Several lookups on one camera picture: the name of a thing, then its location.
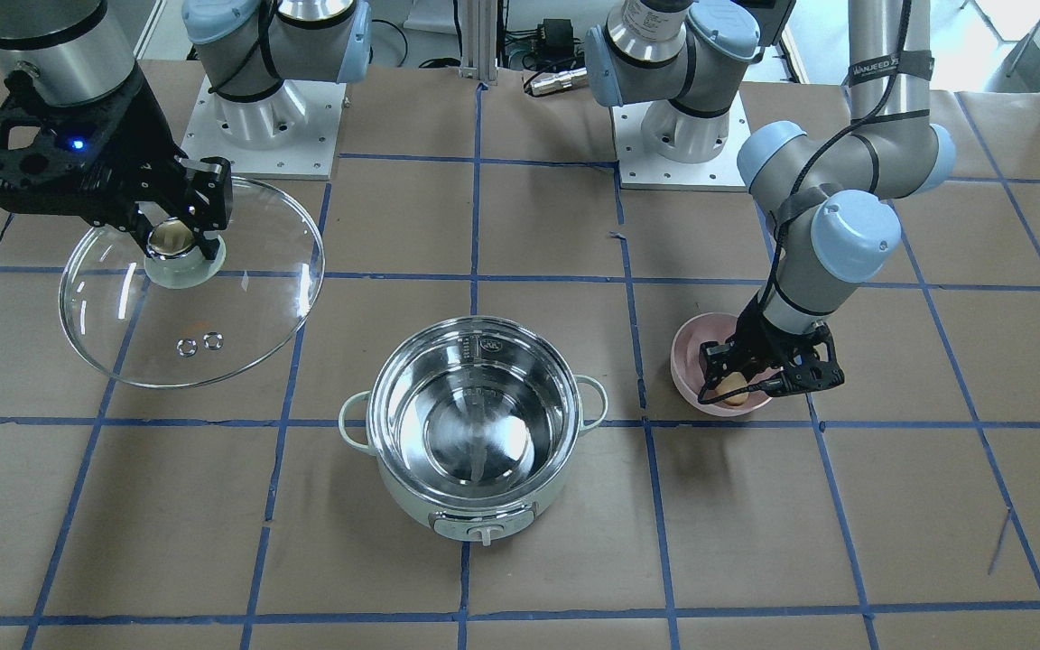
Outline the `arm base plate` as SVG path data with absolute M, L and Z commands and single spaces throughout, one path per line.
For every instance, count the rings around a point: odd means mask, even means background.
M 738 154 L 751 135 L 740 95 L 727 114 L 688 116 L 667 100 L 612 107 L 620 184 L 635 190 L 746 192 Z
M 234 174 L 257 180 L 330 180 L 347 85 L 287 79 L 253 103 L 209 87 L 203 79 L 179 144 L 190 159 L 223 157 Z

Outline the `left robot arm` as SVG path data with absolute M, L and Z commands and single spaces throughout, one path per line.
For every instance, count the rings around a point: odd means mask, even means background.
M 641 139 L 665 159 L 713 159 L 746 69 L 762 53 L 757 14 L 766 8 L 623 1 L 586 34 L 591 94 L 604 107 L 648 104 Z M 937 188 L 956 161 L 950 132 L 930 120 L 929 21 L 925 1 L 850 1 L 850 122 L 825 140 L 773 122 L 742 142 L 736 168 L 775 253 L 728 336 L 698 316 L 673 338 L 670 373 L 698 410 L 745 413 L 843 384 L 827 318 L 899 248 L 891 201 Z

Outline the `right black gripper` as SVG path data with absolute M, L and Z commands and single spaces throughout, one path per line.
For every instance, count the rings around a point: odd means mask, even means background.
M 139 66 L 115 90 L 78 106 L 50 106 L 24 71 L 12 71 L 5 86 L 0 209 L 124 229 L 145 259 L 161 262 L 168 255 L 152 239 L 168 217 L 136 211 L 137 203 L 153 201 L 181 218 L 214 262 L 234 207 L 232 163 L 185 159 Z

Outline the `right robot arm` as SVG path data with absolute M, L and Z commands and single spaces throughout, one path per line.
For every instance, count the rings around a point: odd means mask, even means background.
M 0 209 L 70 215 L 131 236 L 157 264 L 223 254 L 230 153 L 182 148 L 144 74 L 194 55 L 232 152 L 296 135 L 297 82 L 370 66 L 367 1 L 0 1 Z

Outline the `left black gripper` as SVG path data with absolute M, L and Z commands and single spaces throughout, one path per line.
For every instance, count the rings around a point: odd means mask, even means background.
M 698 361 L 699 404 L 716 404 L 716 386 L 731 373 L 736 373 L 740 395 L 812 394 L 846 383 L 826 322 L 810 324 L 808 333 L 794 334 L 768 322 L 758 307 L 742 311 L 735 333 L 725 342 L 702 342 Z

